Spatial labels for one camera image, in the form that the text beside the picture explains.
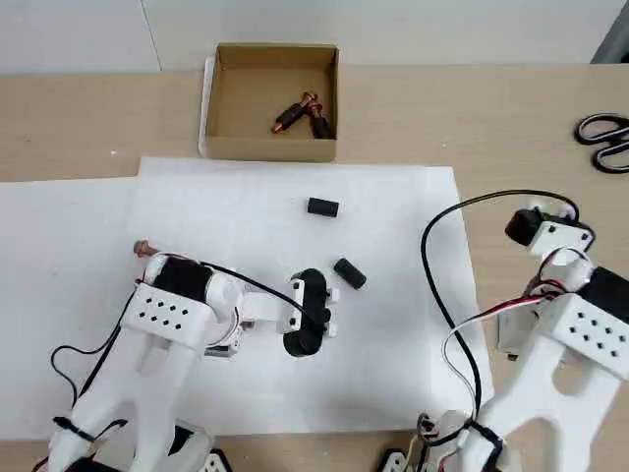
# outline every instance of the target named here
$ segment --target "electrical wire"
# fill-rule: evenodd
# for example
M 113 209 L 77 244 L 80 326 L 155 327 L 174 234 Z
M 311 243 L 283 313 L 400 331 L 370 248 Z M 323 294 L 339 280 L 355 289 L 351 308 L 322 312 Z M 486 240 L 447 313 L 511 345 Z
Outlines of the electrical wire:
M 445 336 L 445 339 L 443 339 L 443 342 L 441 343 L 441 357 L 443 358 L 443 361 L 447 364 L 449 369 L 459 378 L 459 380 L 465 385 L 466 389 L 468 390 L 470 397 L 472 399 L 472 413 L 470 415 L 470 418 L 472 418 L 473 420 L 477 419 L 478 413 L 479 413 L 476 407 L 474 389 L 470 385 L 470 382 L 468 381 L 468 379 L 450 361 L 447 354 L 448 342 L 450 341 L 453 335 L 455 335 L 457 332 L 459 332 L 465 326 L 470 325 L 471 323 L 475 323 L 482 320 L 488 320 L 490 318 L 496 317 L 497 315 L 504 313 L 508 310 L 512 310 L 514 308 L 520 308 L 520 307 L 525 307 L 527 305 L 533 305 L 533 304 L 539 303 L 544 298 L 545 298 L 544 295 L 540 295 L 540 296 L 535 296 L 535 297 L 530 297 L 530 298 L 516 298 L 513 300 L 507 300 L 506 302 L 500 303 L 456 325 L 454 328 L 450 330 L 447 336 Z
M 223 267 L 222 265 L 218 265 L 218 264 L 213 264 L 213 263 L 207 263 L 205 261 L 200 261 L 198 259 L 193 259 L 193 258 L 189 258 L 187 256 L 182 256 L 181 254 L 177 254 L 177 253 L 167 253 L 167 252 L 159 252 L 156 253 L 156 255 L 162 254 L 164 256 L 172 256 L 175 258 L 181 258 L 181 259 L 186 259 L 188 261 L 194 261 L 197 264 L 201 265 L 201 266 L 205 266 L 205 267 L 209 267 L 209 268 L 213 268 L 214 270 L 218 271 L 218 272 L 223 272 L 227 275 L 231 275 L 232 277 L 238 278 L 239 280 L 242 280 L 243 282 L 249 283 L 250 285 L 259 288 L 260 290 L 263 290 L 266 293 L 269 293 L 270 295 L 273 295 L 274 297 L 279 298 L 280 300 L 288 303 L 289 305 L 291 305 L 293 308 L 299 310 L 302 314 L 306 314 L 306 310 L 304 309 L 303 306 L 301 306 L 299 303 L 297 303 L 295 300 L 293 300 L 292 298 L 290 298 L 287 295 L 284 295 L 281 292 L 278 292 L 277 290 L 269 287 L 268 285 L 264 285 L 262 282 L 258 282 L 257 280 L 250 278 L 242 273 L 237 272 L 236 270 L 232 270 L 231 268 L 227 268 L 227 267 Z
M 304 314 L 304 315 L 306 314 L 306 310 L 299 303 L 297 303 L 295 300 L 293 300 L 289 296 L 284 295 L 283 293 L 278 292 L 277 290 L 269 287 L 268 285 L 264 285 L 263 283 L 258 282 L 255 279 L 252 279 L 252 278 L 247 277 L 246 275 L 243 275 L 243 274 L 241 274 L 241 273 L 239 273 L 239 272 L 237 272 L 235 270 L 232 270 L 231 268 L 226 268 L 226 267 L 223 267 L 223 266 L 217 265 L 217 264 L 205 263 L 204 261 L 199 261 L 199 264 L 201 264 L 202 266 L 213 268 L 214 270 L 226 273 L 227 275 L 231 275 L 232 277 L 236 277 L 236 278 L 238 278 L 238 279 L 240 279 L 240 280 L 242 280 L 244 282 L 247 282 L 250 285 L 259 288 L 260 290 L 263 290 L 263 291 L 273 295 L 274 297 L 277 297 L 280 300 L 283 300 L 284 302 L 288 303 L 289 305 L 291 305 L 295 309 L 299 310 L 302 314 Z
M 400 465 L 400 469 L 406 472 L 406 468 L 409 466 L 409 461 L 411 460 L 411 455 L 413 454 L 413 449 L 415 448 L 415 444 L 417 443 L 418 436 L 413 435 L 411 441 L 409 442 L 409 448 L 407 449 L 406 455 L 404 456 L 404 461 Z
M 217 341 L 212 341 L 208 343 L 205 347 L 215 347 L 220 346 L 225 341 L 227 341 L 230 337 L 234 335 L 234 333 L 238 330 L 238 326 L 240 325 L 240 313 L 238 313 L 238 309 L 234 309 L 234 316 L 232 318 L 232 323 L 227 329 L 227 332 L 223 334 Z
M 417 462 L 417 466 L 415 467 L 416 472 L 422 472 L 422 468 L 424 464 L 429 458 L 429 447 L 427 445 L 422 446 L 422 452 L 420 452 L 420 459 Z
M 57 367 L 57 363 L 56 363 L 57 354 L 59 354 L 61 351 L 68 350 L 68 351 L 76 352 L 78 354 L 92 356 L 94 354 L 98 354 L 99 352 L 103 350 L 106 350 L 108 346 L 113 345 L 113 341 L 116 340 L 116 337 L 118 336 L 118 333 L 120 332 L 120 321 L 124 317 L 125 312 L 127 311 L 127 307 L 129 307 L 129 303 L 131 303 L 131 299 L 133 298 L 133 296 L 134 294 L 132 293 L 129 299 L 127 300 L 127 303 L 125 304 L 125 308 L 120 314 L 120 317 L 118 318 L 118 321 L 116 322 L 116 325 L 107 336 L 107 339 L 105 339 L 105 342 L 103 342 L 100 346 L 92 350 L 83 350 L 76 346 L 72 346 L 70 344 L 63 344 L 61 346 L 56 347 L 52 351 L 52 354 L 50 354 L 50 367 L 52 367 L 52 370 L 55 371 L 62 379 L 65 379 L 66 382 L 68 382 L 68 384 L 70 385 L 70 388 L 72 389 L 72 406 L 73 407 L 75 406 L 75 404 L 77 403 L 77 400 L 79 399 L 79 396 L 80 396 L 79 389 L 77 388 L 77 384 L 70 378 L 70 376 L 68 376 L 66 373 L 64 373 Z M 92 369 L 91 373 L 89 374 L 86 384 L 84 385 L 84 388 L 81 391 L 81 394 L 85 393 L 85 391 L 87 390 L 87 387 L 89 387 L 89 384 L 91 384 L 91 381 L 100 370 L 100 366 L 102 365 L 102 362 L 104 362 L 103 357 L 101 357 L 98 360 L 98 362 L 96 363 L 96 366 L 94 367 L 94 369 Z
M 107 433 L 109 430 L 111 430 L 112 428 L 119 426 L 119 427 L 123 427 L 127 424 L 127 420 L 123 420 L 123 419 L 118 419 L 118 420 L 114 420 L 111 423 L 109 423 L 109 425 L 107 426 L 107 428 L 105 428 L 104 430 L 102 430 L 96 437 L 95 440 L 98 441 L 99 439 L 101 439 L 103 437 L 103 435 L 105 435 L 105 433 Z M 32 466 L 32 469 L 30 472 L 37 472 L 41 467 L 43 467 L 45 464 L 48 463 L 48 456 L 46 455 L 43 459 L 41 459 L 39 462 L 37 462 L 35 465 Z
M 493 199 L 497 199 L 497 198 L 501 198 L 501 197 L 507 197 L 507 196 L 516 196 L 516 195 L 533 195 L 533 196 L 538 196 L 538 197 L 545 197 L 545 198 L 550 198 L 550 199 L 555 199 L 558 200 L 560 202 L 564 202 L 566 204 L 568 204 L 569 206 L 572 207 L 573 213 L 574 213 L 574 219 L 573 221 L 576 223 L 579 221 L 580 218 L 580 211 L 579 208 L 577 207 L 577 205 L 570 200 L 567 197 L 564 197 L 560 194 L 554 193 L 554 192 L 547 192 L 547 191 L 543 191 L 543 190 L 531 190 L 531 189 L 516 189 L 516 190 L 503 190 L 503 191 L 499 191 L 499 192 L 492 192 L 490 194 L 485 194 L 485 195 L 481 195 L 478 197 L 474 197 L 472 199 L 468 199 L 464 202 L 461 202 L 459 204 L 453 205 L 453 206 L 449 206 L 448 208 L 444 209 L 442 212 L 440 212 L 437 216 L 435 216 L 430 222 L 429 224 L 426 226 L 426 228 L 424 229 L 424 232 L 422 234 L 422 242 L 421 242 L 421 256 L 422 256 L 422 264 L 424 266 L 424 272 L 426 273 L 426 279 L 428 281 L 429 284 L 429 289 L 430 292 L 432 294 L 432 297 L 434 298 L 434 301 L 436 302 L 437 306 L 439 307 L 439 310 L 441 311 L 441 313 L 443 314 L 443 317 L 445 318 L 446 322 L 448 323 L 448 325 L 451 328 L 455 327 L 455 323 L 452 320 L 452 317 L 450 316 L 445 303 L 443 302 L 443 299 L 441 298 L 439 291 L 436 287 L 436 283 L 434 281 L 434 277 L 432 276 L 432 271 L 430 269 L 430 264 L 429 264 L 429 258 L 428 258 L 428 240 L 429 240 L 429 234 L 432 231 L 432 229 L 434 228 L 434 226 L 446 215 L 448 215 L 449 213 L 456 211 L 458 209 L 464 208 L 464 207 L 468 207 L 470 205 L 474 205 L 480 202 L 485 202 L 488 200 L 493 200 Z M 483 387 L 481 384 L 481 374 L 479 372 L 479 367 L 478 364 L 476 362 L 476 359 L 474 359 L 474 355 L 472 354 L 472 351 L 470 350 L 470 347 L 468 346 L 468 344 L 465 342 L 465 339 L 463 338 L 463 336 L 461 336 L 461 334 L 459 332 L 455 333 L 456 339 L 459 343 L 459 345 L 461 346 L 461 349 L 463 350 L 465 357 L 467 358 L 470 367 L 472 369 L 472 375 L 474 377 L 474 397 L 475 397 L 475 405 L 476 405 L 476 409 L 479 410 L 481 408 L 481 403 L 483 401 Z M 459 433 L 468 428 L 469 427 L 469 421 L 466 422 L 458 431 L 455 431 L 449 435 L 447 435 L 444 438 L 435 440 L 435 441 L 425 441 L 425 444 L 427 444 L 428 446 L 437 446 L 437 445 L 441 445 L 444 443 L 447 443 L 449 441 L 452 441 L 454 439 L 456 439 L 459 435 Z

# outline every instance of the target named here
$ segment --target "white wall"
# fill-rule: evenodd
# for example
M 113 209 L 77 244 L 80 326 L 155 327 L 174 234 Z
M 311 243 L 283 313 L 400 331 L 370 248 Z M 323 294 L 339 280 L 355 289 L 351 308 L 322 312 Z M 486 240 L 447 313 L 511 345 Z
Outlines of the white wall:
M 0 0 L 0 72 L 158 70 L 138 0 Z
M 218 41 L 335 42 L 346 62 L 588 63 L 624 0 L 143 0 L 165 67 Z
M 219 41 L 334 42 L 351 63 L 587 63 L 624 2 L 0 0 L 0 72 L 197 68 Z

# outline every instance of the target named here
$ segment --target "black wire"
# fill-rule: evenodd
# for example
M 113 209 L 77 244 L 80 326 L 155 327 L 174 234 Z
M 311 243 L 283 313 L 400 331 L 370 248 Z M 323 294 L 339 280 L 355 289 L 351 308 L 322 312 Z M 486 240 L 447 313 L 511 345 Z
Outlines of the black wire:
M 133 298 L 133 296 L 134 295 L 132 293 L 131 296 L 129 297 L 129 300 L 127 300 L 127 303 L 125 304 L 125 308 L 123 309 L 122 314 L 118 318 L 118 321 L 116 322 L 116 325 L 114 326 L 113 330 L 109 333 L 109 336 L 107 336 L 107 339 L 105 340 L 105 342 L 103 342 L 99 347 L 97 347 L 96 349 L 86 351 L 83 349 L 79 349 L 76 346 L 72 346 L 70 344 L 63 344 L 61 346 L 56 347 L 55 350 L 52 351 L 52 354 L 50 354 L 50 367 L 52 367 L 52 370 L 55 371 L 57 374 L 59 374 L 61 378 L 65 379 L 70 385 L 70 388 L 72 389 L 72 406 L 75 406 L 75 404 L 77 403 L 77 400 L 79 399 L 79 396 L 80 396 L 79 390 L 77 389 L 77 384 L 66 373 L 62 372 L 57 367 L 56 360 L 55 360 L 57 357 L 57 354 L 59 354 L 59 352 L 61 351 L 68 350 L 68 351 L 76 352 L 78 354 L 92 356 L 94 354 L 98 354 L 103 349 L 106 349 L 105 354 L 101 356 L 100 359 L 98 359 L 96 366 L 94 367 L 94 369 L 92 369 L 91 373 L 89 374 L 89 377 L 87 378 L 86 383 L 84 384 L 84 387 L 81 390 L 81 394 L 84 394 L 89 388 L 89 385 L 91 384 L 91 382 L 93 381 L 93 378 L 96 377 L 96 374 L 100 370 L 100 367 L 102 366 L 102 363 L 104 362 L 106 358 L 106 355 L 109 353 L 111 346 L 113 346 L 113 343 L 116 340 L 116 337 L 118 337 L 118 333 L 120 332 L 120 321 L 122 320 L 122 317 L 125 315 L 125 312 L 127 311 L 127 307 L 129 307 L 129 303 L 131 302 L 131 299 Z
M 424 233 L 422 234 L 422 243 L 421 243 L 422 264 L 424 266 L 424 272 L 426 273 L 426 279 L 429 283 L 430 292 L 432 293 L 432 296 L 434 297 L 434 301 L 439 307 L 439 310 L 443 314 L 443 317 L 445 318 L 450 328 L 456 327 L 456 324 L 452 320 L 452 317 L 450 316 L 447 308 L 445 307 L 445 304 L 443 303 L 443 299 L 439 295 L 439 291 L 436 288 L 434 278 L 432 277 L 432 271 L 430 270 L 428 249 L 427 249 L 430 231 L 439 222 L 439 220 L 441 220 L 441 218 L 443 218 L 444 216 L 448 215 L 449 213 L 453 211 L 456 211 L 457 209 L 468 207 L 470 205 L 474 205 L 474 204 L 484 202 L 487 200 L 493 200 L 500 197 L 506 197 L 506 196 L 511 196 L 511 195 L 535 195 L 538 197 L 546 197 L 546 198 L 559 200 L 561 202 L 565 202 L 566 204 L 570 205 L 574 211 L 574 222 L 576 223 L 579 221 L 580 211 L 577 205 L 572 200 L 568 199 L 567 197 L 564 197 L 563 195 L 556 194 L 554 192 L 547 192 L 544 190 L 530 190 L 530 189 L 503 190 L 499 192 L 492 192 L 490 194 L 481 195 L 479 197 L 474 197 L 472 199 L 461 202 L 457 205 L 450 206 L 446 208 L 445 210 L 443 210 L 441 213 L 439 213 L 437 216 L 435 216 L 426 226 L 426 228 L 424 229 Z M 465 357 L 467 358 L 468 363 L 470 364 L 470 367 L 472 368 L 472 375 L 474 377 L 474 391 L 475 391 L 474 401 L 476 403 L 476 407 L 478 411 L 481 409 L 481 403 L 483 401 L 483 387 L 481 385 L 481 374 L 479 372 L 479 366 L 476 362 L 476 359 L 474 358 L 474 355 L 472 354 L 472 351 L 470 350 L 470 347 L 465 342 L 465 339 L 463 338 L 461 333 L 457 331 L 454 335 L 457 341 L 459 342 L 459 345 L 461 346 L 461 349 L 463 350 L 463 353 L 465 354 Z M 466 424 L 464 424 L 463 427 L 461 427 L 458 431 L 440 440 L 436 440 L 434 442 L 427 442 L 427 445 L 435 446 L 435 445 L 447 443 L 448 441 L 451 441 L 457 438 L 458 434 L 462 430 L 468 427 L 469 427 L 469 422 L 466 422 Z
M 41 467 L 43 467 L 48 462 L 48 456 L 46 455 L 43 459 L 37 462 L 32 466 L 32 470 L 30 472 L 37 472 Z
M 231 275 L 232 277 L 239 278 L 240 280 L 243 280 L 244 282 L 247 282 L 247 283 L 253 285 L 254 287 L 259 288 L 260 290 L 264 290 L 265 292 L 270 293 L 271 295 L 279 298 L 280 300 L 285 301 L 289 305 L 295 307 L 297 310 L 302 312 L 304 315 L 306 314 L 306 310 L 299 303 L 297 303 L 292 298 L 284 295 L 283 293 L 278 292 L 277 290 L 272 289 L 268 285 L 264 285 L 263 283 L 258 282 L 257 280 L 254 280 L 254 279 L 252 279 L 250 277 L 247 277 L 246 275 L 242 275 L 241 273 L 239 273 L 239 272 L 237 272 L 235 270 L 232 270 L 230 268 L 222 267 L 222 266 L 216 265 L 216 264 L 205 263 L 203 261 L 199 261 L 199 264 L 201 264 L 202 266 L 207 266 L 207 267 L 213 268 L 214 270 L 217 270 L 219 272 L 226 273 L 227 275 Z
M 424 446 L 422 447 L 422 452 L 420 452 L 420 459 L 417 463 L 417 467 L 415 468 L 416 472 L 422 472 L 422 467 L 424 467 L 424 463 L 426 462 L 426 459 L 428 459 L 429 457 L 429 447 L 424 444 Z
M 97 436 L 96 436 L 96 440 L 98 441 L 100 438 L 102 438 L 102 436 L 107 433 L 109 430 L 111 430 L 112 428 L 116 427 L 116 426 L 120 426 L 121 428 L 123 426 L 127 425 L 127 420 L 115 420 L 112 421 L 111 423 L 109 423 L 109 426 L 107 426 L 107 428 L 105 428 L 104 430 L 102 430 Z M 32 466 L 32 469 L 30 472 L 37 472 L 41 467 L 43 467 L 46 463 L 48 462 L 48 456 L 46 455 L 43 459 L 41 459 L 39 462 L 37 462 L 35 465 Z

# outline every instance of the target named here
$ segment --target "white plastic bracket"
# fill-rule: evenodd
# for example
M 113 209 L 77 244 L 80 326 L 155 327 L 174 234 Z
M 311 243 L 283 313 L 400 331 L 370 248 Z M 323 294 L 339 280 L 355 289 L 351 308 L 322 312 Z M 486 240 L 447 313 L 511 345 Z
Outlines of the white plastic bracket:
M 573 248 L 580 252 L 590 246 L 593 235 L 590 231 L 568 224 L 544 221 L 527 250 L 533 256 L 545 259 L 552 251 L 559 248 Z M 572 251 L 562 251 L 553 258 L 553 263 L 559 266 L 571 263 L 579 256 Z
M 136 452 L 129 472 L 152 472 L 166 456 L 179 395 L 200 359 L 211 314 L 203 303 L 141 284 L 100 372 L 69 415 L 77 428 L 97 436 L 123 405 L 133 404 Z M 146 372 L 150 352 L 158 348 L 165 351 L 162 362 Z M 56 432 L 49 445 L 48 470 L 65 471 L 88 448 L 74 433 Z
M 590 448 L 620 385 L 629 374 L 625 358 L 629 326 L 576 294 L 550 302 L 531 335 L 508 388 L 481 410 L 478 422 L 505 438 L 529 421 L 552 425 L 557 447 L 550 462 L 556 472 L 586 472 Z M 583 355 L 578 391 L 557 390 L 553 374 L 566 349 Z M 456 459 L 463 472 L 483 470 L 492 445 L 471 430 Z

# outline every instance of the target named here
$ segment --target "black cylinder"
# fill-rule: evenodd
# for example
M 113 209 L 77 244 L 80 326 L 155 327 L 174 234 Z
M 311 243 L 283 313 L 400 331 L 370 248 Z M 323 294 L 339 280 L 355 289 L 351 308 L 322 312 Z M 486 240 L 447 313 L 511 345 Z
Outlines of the black cylinder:
M 275 119 L 275 123 L 282 125 L 282 130 L 287 130 L 293 123 L 304 115 L 304 107 L 301 103 L 293 103 Z
M 335 218 L 338 214 L 338 202 L 310 198 L 308 199 L 308 213 Z
M 367 282 L 365 275 L 354 267 L 347 259 L 342 258 L 334 265 L 334 271 L 356 290 Z

